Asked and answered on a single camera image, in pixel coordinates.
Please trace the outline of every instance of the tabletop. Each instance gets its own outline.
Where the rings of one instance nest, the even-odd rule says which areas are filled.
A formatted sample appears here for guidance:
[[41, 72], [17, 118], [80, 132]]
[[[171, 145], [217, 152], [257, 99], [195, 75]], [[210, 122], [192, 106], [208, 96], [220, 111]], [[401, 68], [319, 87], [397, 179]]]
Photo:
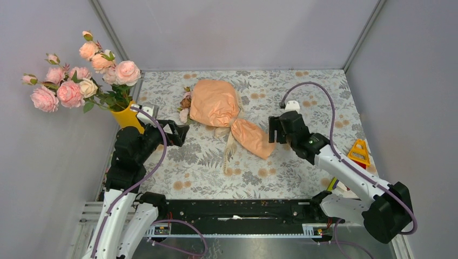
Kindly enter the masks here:
[[[336, 108], [334, 142], [347, 153], [356, 139], [365, 139], [359, 114], [343, 70], [275, 71], [185, 71], [147, 72], [140, 89], [139, 103], [160, 107], [158, 119], [181, 124], [177, 108], [185, 93], [200, 79], [224, 80], [238, 91], [244, 119], [268, 131], [268, 117], [279, 116], [285, 92], [297, 83], [313, 81], [330, 93]], [[331, 106], [316, 86], [302, 86], [289, 96], [297, 100], [305, 124], [311, 132], [329, 137]], [[189, 121], [190, 130], [183, 147], [167, 147], [167, 155], [154, 175], [140, 187], [141, 192], [165, 194], [168, 199], [306, 199], [325, 190], [332, 176], [300, 159], [288, 145], [277, 144], [267, 160], [237, 143], [237, 151], [223, 171], [227, 136], [215, 138], [214, 127]], [[147, 171], [158, 162], [163, 146], [145, 162]], [[376, 168], [370, 156], [370, 173]]]

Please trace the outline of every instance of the peach wrapping paper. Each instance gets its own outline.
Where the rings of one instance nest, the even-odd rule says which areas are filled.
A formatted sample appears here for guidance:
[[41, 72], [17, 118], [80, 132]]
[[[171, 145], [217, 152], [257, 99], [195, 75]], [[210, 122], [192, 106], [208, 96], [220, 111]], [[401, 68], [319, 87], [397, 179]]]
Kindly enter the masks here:
[[234, 87], [225, 81], [200, 80], [192, 91], [191, 119], [214, 127], [230, 127], [234, 138], [251, 153], [267, 159], [275, 148], [268, 134], [238, 119], [240, 108]]

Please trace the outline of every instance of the orange triangular block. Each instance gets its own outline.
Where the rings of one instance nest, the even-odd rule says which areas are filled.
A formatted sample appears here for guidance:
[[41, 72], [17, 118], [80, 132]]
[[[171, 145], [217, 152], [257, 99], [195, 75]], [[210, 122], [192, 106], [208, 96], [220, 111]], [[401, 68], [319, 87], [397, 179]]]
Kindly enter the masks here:
[[370, 166], [371, 161], [369, 160], [366, 142], [362, 139], [357, 139], [352, 149], [350, 149], [350, 152], [348, 152], [348, 158], [355, 162]]

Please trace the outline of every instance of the yellow vase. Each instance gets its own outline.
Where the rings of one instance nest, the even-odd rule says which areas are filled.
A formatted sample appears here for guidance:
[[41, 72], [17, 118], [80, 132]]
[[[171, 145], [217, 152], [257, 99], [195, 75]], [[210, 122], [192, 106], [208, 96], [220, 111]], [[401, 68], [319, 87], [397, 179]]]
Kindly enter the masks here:
[[138, 129], [138, 131], [143, 134], [145, 132], [145, 129], [140, 125], [140, 122], [138, 121], [136, 115], [137, 113], [130, 110], [130, 106], [132, 104], [135, 104], [134, 101], [131, 101], [129, 103], [129, 106], [127, 109], [120, 111], [120, 112], [114, 112], [110, 111], [113, 117], [116, 119], [118, 124], [121, 126], [121, 128], [125, 128], [128, 126], [134, 126], [135, 128]]

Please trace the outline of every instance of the flower bouquet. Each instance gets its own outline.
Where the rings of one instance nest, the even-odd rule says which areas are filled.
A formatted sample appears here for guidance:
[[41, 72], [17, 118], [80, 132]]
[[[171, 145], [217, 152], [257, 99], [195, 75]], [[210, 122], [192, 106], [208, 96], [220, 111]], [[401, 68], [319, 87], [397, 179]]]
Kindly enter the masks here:
[[104, 110], [121, 112], [132, 104], [131, 88], [140, 78], [140, 69], [132, 61], [116, 63], [110, 50], [103, 50], [93, 40], [90, 31], [83, 31], [86, 43], [79, 49], [82, 58], [89, 61], [96, 73], [103, 74], [103, 81], [111, 86], [104, 91], [93, 79], [87, 67], [73, 67], [61, 64], [56, 54], [46, 54], [46, 61], [52, 65], [44, 80], [34, 74], [24, 74], [22, 81], [28, 85], [40, 85], [31, 95], [35, 108], [44, 112], [55, 112], [59, 102], [66, 108], [83, 107], [90, 111], [95, 105]]

